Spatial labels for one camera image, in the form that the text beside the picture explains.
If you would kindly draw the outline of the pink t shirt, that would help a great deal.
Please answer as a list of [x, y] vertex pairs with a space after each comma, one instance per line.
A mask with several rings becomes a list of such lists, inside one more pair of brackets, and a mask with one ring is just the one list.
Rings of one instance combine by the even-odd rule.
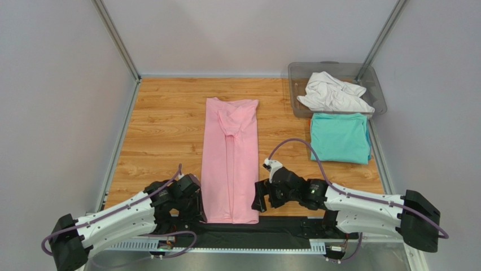
[[252, 209], [259, 180], [258, 100], [206, 100], [202, 201], [208, 223], [257, 224]]

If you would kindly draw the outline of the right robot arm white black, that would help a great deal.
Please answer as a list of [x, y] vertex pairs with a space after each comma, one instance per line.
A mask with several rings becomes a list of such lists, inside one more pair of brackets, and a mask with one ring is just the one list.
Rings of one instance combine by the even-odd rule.
[[338, 232], [402, 237], [418, 250], [438, 251], [440, 211], [417, 191], [407, 190], [403, 195], [368, 193], [322, 179], [305, 180], [285, 167], [255, 183], [253, 210], [265, 212], [268, 204], [279, 208], [287, 202], [323, 210], [323, 226]]

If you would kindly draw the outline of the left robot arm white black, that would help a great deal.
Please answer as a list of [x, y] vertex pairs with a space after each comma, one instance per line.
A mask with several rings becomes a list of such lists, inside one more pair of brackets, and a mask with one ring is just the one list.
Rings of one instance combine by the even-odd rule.
[[136, 236], [171, 236], [177, 223], [205, 222], [201, 184], [193, 174], [155, 181], [130, 199], [92, 215], [56, 222], [42, 242], [57, 270], [76, 270], [114, 244]]

